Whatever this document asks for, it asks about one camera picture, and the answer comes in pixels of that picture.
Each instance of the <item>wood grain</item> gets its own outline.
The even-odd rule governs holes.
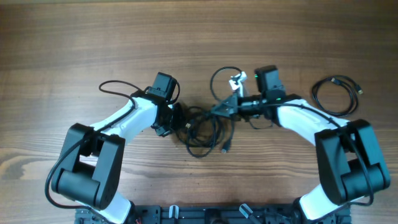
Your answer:
[[[44,180],[67,129],[125,104],[98,91],[109,79],[152,84],[158,71],[181,84],[180,101],[210,107],[211,74],[233,65],[249,74],[275,64],[289,93],[310,101],[327,75],[348,75],[365,94],[354,120],[372,123],[392,176],[355,223],[398,219],[398,14],[394,2],[151,1],[0,6],[0,223],[71,223],[51,206]],[[227,74],[215,81],[227,96]],[[112,86],[126,93],[125,86]],[[346,93],[326,85],[329,108]],[[257,125],[266,127],[267,121]],[[295,133],[238,123],[231,152],[194,159],[173,136],[145,130],[126,148],[119,190],[137,205],[291,202],[314,188],[314,147]],[[64,198],[54,197],[68,203]]]

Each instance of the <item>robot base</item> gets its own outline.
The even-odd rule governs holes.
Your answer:
[[[350,209],[341,210],[323,220],[302,220],[293,204],[270,204],[251,207],[252,215],[263,224],[351,224]],[[239,207],[180,207],[178,219],[169,218],[169,207],[136,206],[135,215],[127,219],[130,224],[253,224],[239,211]],[[78,209],[75,224],[109,224],[90,210]]]

